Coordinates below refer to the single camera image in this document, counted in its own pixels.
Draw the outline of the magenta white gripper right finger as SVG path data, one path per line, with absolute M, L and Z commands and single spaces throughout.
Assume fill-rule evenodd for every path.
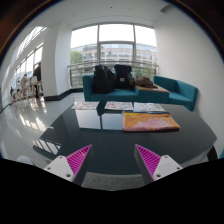
M 182 169 L 170 156 L 160 156 L 138 144 L 135 145 L 134 156 L 145 185 Z

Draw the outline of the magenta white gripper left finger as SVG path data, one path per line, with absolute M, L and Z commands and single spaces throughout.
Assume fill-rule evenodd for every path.
M 92 145 L 87 145 L 68 156 L 58 156 L 44 170 L 81 186 L 92 155 Z

